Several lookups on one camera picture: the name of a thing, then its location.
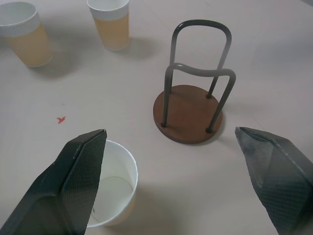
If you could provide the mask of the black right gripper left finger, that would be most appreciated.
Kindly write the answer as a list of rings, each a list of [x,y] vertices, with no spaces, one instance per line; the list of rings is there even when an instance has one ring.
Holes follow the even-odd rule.
[[[107,139],[104,129],[66,143],[29,187],[2,235],[83,235],[98,192]]]

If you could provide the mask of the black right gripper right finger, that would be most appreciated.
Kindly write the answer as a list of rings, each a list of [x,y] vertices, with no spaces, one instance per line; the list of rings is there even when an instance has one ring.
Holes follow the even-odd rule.
[[[236,127],[250,180],[280,235],[313,233],[313,164],[288,139]]]

